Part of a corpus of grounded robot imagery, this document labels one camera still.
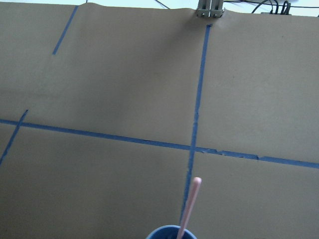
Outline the aluminium frame post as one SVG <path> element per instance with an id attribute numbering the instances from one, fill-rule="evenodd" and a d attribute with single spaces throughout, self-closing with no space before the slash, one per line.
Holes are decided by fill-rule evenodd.
<path id="1" fill-rule="evenodd" d="M 199 0 L 196 15 L 206 18 L 220 18 L 224 13 L 224 0 Z"/>

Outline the blue ribbed cup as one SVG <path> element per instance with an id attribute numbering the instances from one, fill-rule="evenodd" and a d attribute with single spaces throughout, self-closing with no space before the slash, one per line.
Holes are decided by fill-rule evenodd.
<path id="1" fill-rule="evenodd" d="M 179 226 L 165 225 L 153 230 L 146 239 L 177 239 Z M 185 229 L 182 239 L 197 239 L 197 237 Z"/>

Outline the pink chopstick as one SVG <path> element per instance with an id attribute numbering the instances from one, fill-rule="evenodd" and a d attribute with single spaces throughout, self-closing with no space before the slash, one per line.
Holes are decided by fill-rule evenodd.
<path id="1" fill-rule="evenodd" d="M 196 202 L 196 198 L 200 189 L 202 183 L 202 179 L 200 177 L 194 177 L 192 184 L 191 184 L 191 188 L 190 188 L 190 192 L 189 195 L 187 197 L 187 201 L 186 201 L 186 205 L 183 211 L 183 215 L 181 218 L 181 222 L 180 222 L 180 227 L 177 233 L 177 239 L 181 239 L 183 238 L 183 235 L 185 233 L 185 230 L 188 226 L 190 217 L 191 217 L 191 213 L 194 207 L 194 204 Z"/>

